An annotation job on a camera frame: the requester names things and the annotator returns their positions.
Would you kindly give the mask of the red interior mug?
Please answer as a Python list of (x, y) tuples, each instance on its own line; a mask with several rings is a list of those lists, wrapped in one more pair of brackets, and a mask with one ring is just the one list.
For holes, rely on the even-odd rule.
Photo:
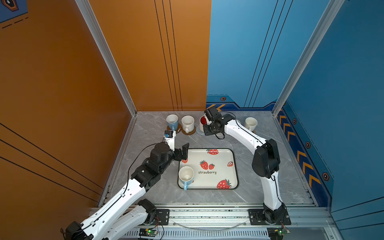
[(207, 124), (207, 119), (205, 116), (201, 116), (200, 122), (199, 122), (199, 130), (204, 133), (204, 126)]

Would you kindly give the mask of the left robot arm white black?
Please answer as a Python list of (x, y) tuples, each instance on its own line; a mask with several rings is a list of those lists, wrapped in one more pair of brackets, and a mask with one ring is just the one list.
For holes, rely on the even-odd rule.
[(173, 161), (187, 159), (189, 144), (172, 150), (168, 143), (153, 145), (148, 158), (136, 168), (127, 184), (82, 223), (72, 222), (62, 232), (66, 240), (118, 240), (131, 229), (153, 222), (157, 208), (141, 197), (153, 187)]

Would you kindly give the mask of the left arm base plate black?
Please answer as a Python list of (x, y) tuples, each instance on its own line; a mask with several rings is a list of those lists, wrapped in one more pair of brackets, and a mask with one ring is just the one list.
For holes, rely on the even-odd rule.
[(151, 222), (151, 225), (160, 224), (162, 226), (167, 226), (170, 219), (170, 210), (169, 209), (157, 209), (155, 217)]

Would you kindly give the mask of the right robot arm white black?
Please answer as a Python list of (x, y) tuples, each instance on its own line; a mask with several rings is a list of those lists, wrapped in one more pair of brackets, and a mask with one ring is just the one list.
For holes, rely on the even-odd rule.
[(257, 217), (267, 225), (290, 225), (292, 222), (279, 189), (278, 171), (281, 159), (277, 142), (273, 139), (266, 140), (246, 129), (231, 113), (222, 115), (211, 107), (204, 111), (204, 115), (207, 120), (207, 124), (203, 126), (206, 136), (232, 136), (254, 154), (252, 169), (260, 177), (264, 192), (263, 211)]

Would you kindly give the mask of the white speckled mug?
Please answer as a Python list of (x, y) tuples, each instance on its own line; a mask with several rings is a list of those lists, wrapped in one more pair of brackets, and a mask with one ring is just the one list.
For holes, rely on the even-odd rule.
[(191, 132), (195, 128), (195, 119), (192, 116), (184, 116), (182, 118), (182, 128), (187, 133)]

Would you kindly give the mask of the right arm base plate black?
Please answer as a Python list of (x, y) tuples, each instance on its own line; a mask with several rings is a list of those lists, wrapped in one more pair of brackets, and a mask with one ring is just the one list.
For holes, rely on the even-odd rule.
[(249, 209), (249, 218), (252, 226), (256, 225), (284, 225), (292, 224), (287, 209), (279, 209), (275, 211), (262, 209)]

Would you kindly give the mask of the dark brown wooden round coaster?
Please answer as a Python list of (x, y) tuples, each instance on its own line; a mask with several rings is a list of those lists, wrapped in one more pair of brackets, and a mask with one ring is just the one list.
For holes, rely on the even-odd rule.
[[(171, 131), (171, 128), (169, 126), (167, 126), (167, 130), (168, 131)], [(182, 130), (182, 125), (181, 124), (178, 124), (178, 127), (176, 129), (176, 134), (178, 134), (180, 131)]]

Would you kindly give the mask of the light blue mug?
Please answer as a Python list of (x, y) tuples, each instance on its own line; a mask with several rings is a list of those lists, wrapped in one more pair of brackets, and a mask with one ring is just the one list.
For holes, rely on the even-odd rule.
[(179, 180), (183, 184), (183, 189), (186, 191), (188, 187), (193, 183), (195, 173), (191, 167), (185, 166), (179, 170), (178, 176)]

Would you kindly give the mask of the grey woven rope coaster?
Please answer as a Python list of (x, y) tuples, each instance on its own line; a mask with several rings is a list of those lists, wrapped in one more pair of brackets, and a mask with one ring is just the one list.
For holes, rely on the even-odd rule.
[(201, 135), (201, 136), (204, 136), (205, 134), (202, 132), (202, 131), (200, 131), (200, 130), (197, 130), (197, 133), (199, 134), (199, 135)]

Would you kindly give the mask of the light brown wooden round coaster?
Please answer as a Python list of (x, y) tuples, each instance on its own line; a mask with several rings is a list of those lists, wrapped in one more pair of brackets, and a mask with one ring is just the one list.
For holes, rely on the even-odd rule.
[(184, 135), (187, 135), (187, 136), (190, 136), (190, 135), (193, 135), (195, 132), (196, 132), (196, 127), (191, 131), (191, 132), (186, 132), (186, 131), (184, 131), (184, 129), (182, 128), (181, 129), (181, 131), (182, 131), (182, 133), (184, 134)]

